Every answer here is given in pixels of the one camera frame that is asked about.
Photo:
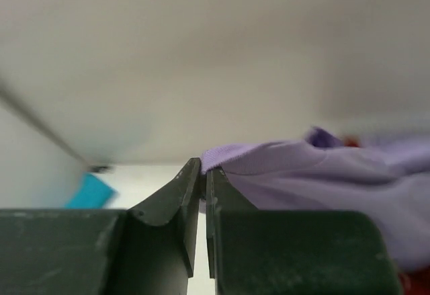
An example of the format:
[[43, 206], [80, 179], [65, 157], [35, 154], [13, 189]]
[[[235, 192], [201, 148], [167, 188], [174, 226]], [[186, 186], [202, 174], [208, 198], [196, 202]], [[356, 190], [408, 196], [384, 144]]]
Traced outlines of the lilac t shirt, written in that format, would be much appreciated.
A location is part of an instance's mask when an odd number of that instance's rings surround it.
[[403, 270], [429, 266], [429, 137], [362, 136], [356, 146], [321, 128], [301, 140], [228, 144], [205, 151], [262, 210], [355, 210], [380, 229]]

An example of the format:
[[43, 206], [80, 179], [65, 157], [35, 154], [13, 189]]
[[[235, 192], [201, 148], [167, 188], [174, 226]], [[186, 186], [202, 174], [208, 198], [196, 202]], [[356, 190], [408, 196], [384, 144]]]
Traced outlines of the teal t shirt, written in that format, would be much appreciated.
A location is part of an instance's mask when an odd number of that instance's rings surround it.
[[65, 204], [66, 209], [100, 209], [106, 206], [117, 192], [92, 173], [84, 174], [80, 188]]

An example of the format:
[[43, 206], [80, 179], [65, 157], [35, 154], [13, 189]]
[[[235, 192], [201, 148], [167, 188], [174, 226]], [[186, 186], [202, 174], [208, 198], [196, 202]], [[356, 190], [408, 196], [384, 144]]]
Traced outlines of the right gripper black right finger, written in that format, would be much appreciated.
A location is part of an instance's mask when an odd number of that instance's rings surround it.
[[206, 176], [217, 294], [401, 294], [382, 236], [352, 211], [260, 210], [221, 169]]

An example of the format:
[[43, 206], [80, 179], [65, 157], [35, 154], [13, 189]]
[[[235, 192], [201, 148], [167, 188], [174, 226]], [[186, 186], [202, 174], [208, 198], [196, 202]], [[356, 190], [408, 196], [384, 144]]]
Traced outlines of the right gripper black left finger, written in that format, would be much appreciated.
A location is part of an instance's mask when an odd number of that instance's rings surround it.
[[3, 209], [2, 294], [185, 294], [200, 161], [127, 210]]

